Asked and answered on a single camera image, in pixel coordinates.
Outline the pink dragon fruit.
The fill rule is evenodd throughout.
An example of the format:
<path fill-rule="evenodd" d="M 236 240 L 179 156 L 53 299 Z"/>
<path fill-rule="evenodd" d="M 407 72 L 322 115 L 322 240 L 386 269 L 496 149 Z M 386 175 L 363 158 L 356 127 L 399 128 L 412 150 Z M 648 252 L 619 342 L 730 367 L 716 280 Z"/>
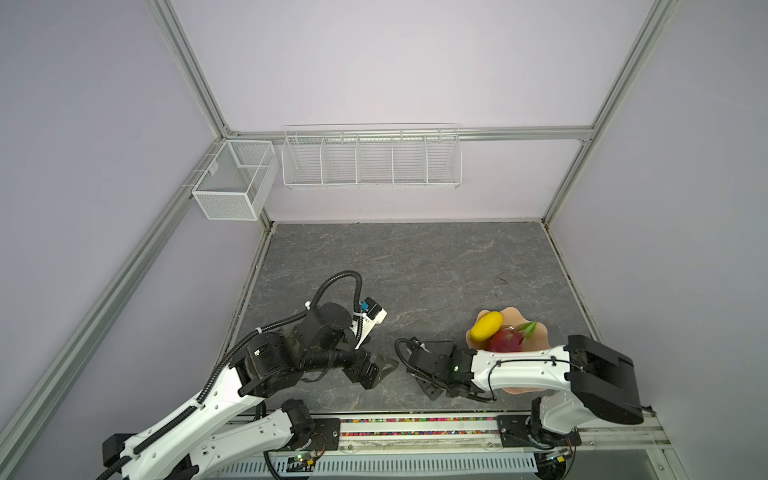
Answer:
<path fill-rule="evenodd" d="M 503 326 L 485 345 L 485 350 L 500 353 L 522 352 L 524 345 L 536 332 L 538 323 L 527 322 L 516 326 Z"/>

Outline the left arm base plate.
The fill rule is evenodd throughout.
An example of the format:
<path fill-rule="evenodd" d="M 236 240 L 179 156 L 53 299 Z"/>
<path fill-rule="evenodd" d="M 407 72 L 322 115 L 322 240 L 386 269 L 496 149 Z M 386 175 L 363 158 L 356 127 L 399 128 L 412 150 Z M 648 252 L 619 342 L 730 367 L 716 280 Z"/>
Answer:
<path fill-rule="evenodd" d="M 314 418 L 313 422 L 311 430 L 300 433 L 297 440 L 291 439 L 280 451 L 336 451 L 341 440 L 341 419 Z"/>

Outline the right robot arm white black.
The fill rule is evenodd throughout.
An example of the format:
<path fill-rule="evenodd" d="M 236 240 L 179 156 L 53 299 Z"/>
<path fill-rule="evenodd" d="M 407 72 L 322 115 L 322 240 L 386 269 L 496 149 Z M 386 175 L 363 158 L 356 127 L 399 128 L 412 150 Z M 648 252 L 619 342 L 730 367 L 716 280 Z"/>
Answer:
<path fill-rule="evenodd" d="M 539 392 L 529 415 L 498 420 L 505 446 L 578 446 L 579 428 L 593 420 L 624 426 L 644 421 L 633 361 L 584 335 L 528 352 L 490 352 L 417 338 L 399 338 L 394 348 L 430 399 L 445 395 L 492 403 L 502 389 Z"/>

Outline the yellow fake mango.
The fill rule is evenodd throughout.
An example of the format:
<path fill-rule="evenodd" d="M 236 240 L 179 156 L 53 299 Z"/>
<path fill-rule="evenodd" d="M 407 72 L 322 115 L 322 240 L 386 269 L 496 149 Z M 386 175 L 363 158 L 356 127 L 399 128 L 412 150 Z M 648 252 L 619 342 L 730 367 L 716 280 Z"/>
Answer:
<path fill-rule="evenodd" d="M 504 317 L 498 311 L 481 311 L 467 333 L 468 340 L 483 343 L 493 337 L 504 325 Z"/>

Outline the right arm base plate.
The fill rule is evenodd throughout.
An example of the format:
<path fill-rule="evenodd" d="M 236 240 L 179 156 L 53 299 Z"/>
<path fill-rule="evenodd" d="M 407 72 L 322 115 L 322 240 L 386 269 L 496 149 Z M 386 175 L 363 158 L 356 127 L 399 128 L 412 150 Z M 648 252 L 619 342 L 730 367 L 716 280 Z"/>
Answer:
<path fill-rule="evenodd" d="M 538 450 L 551 450 L 556 447 L 578 447 L 582 445 L 579 433 L 575 430 L 561 434 L 551 432 L 541 426 L 532 415 L 507 414 L 496 417 L 501 444 L 505 448 L 528 447 Z"/>

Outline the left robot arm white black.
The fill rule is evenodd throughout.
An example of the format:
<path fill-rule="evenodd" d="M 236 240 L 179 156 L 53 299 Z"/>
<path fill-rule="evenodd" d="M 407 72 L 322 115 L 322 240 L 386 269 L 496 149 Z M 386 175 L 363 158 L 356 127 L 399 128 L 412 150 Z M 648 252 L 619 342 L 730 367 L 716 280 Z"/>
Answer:
<path fill-rule="evenodd" d="M 326 279 L 293 315 L 260 326 L 227 350 L 201 390 L 138 433 L 114 434 L 102 444 L 100 478 L 204 479 L 257 453 L 309 445 L 315 422 L 306 404 L 289 399 L 239 427 L 226 425 L 275 394 L 339 369 L 371 390 L 397 361 L 364 343 L 387 316 L 362 295 L 362 276 L 345 270 Z"/>

